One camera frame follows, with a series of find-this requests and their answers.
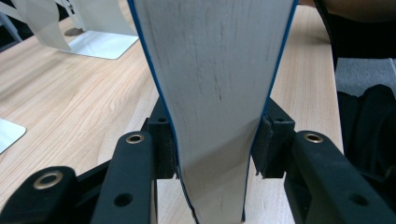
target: wooden table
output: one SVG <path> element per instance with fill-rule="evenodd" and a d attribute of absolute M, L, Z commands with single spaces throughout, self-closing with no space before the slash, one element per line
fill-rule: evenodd
<path fill-rule="evenodd" d="M 132 23 L 126 1 L 120 5 Z M 70 20 L 61 28 L 72 27 Z M 116 61 L 62 53 L 34 37 L 0 54 L 0 118 L 27 128 L 0 155 L 0 206 L 30 174 L 66 165 L 80 175 L 111 159 L 157 101 L 140 42 Z M 313 8 L 298 7 L 272 98 L 296 130 L 328 135 L 342 149 L 329 38 Z M 283 180 L 262 180 L 251 165 L 247 223 L 292 223 Z M 177 180 L 159 181 L 160 223 L 193 223 Z"/>

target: bolt hole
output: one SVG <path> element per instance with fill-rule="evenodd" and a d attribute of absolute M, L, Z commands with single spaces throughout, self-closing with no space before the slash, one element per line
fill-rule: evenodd
<path fill-rule="evenodd" d="M 348 193 L 348 199 L 350 201 L 352 201 L 355 204 L 358 204 L 360 206 L 368 206 L 369 205 L 369 201 L 367 201 L 366 198 L 364 198 L 363 196 L 359 195 L 358 193 Z"/>
<path fill-rule="evenodd" d="M 308 133 L 304 135 L 305 140 L 312 142 L 312 143 L 321 143 L 323 142 L 323 138 L 317 134 Z"/>
<path fill-rule="evenodd" d="M 133 134 L 126 139 L 126 142 L 129 144 L 137 144 L 143 141 L 145 137 L 141 134 Z"/>
<path fill-rule="evenodd" d="M 114 204 L 118 207 L 124 207 L 130 204 L 133 199 L 134 198 L 132 197 L 132 194 L 122 193 L 116 197 L 116 199 L 114 200 Z"/>

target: floor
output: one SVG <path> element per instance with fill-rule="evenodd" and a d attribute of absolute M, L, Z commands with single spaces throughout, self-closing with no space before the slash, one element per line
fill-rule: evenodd
<path fill-rule="evenodd" d="M 396 97 L 396 59 L 339 58 L 335 82 L 338 91 L 356 96 L 383 84 L 389 86 Z"/>

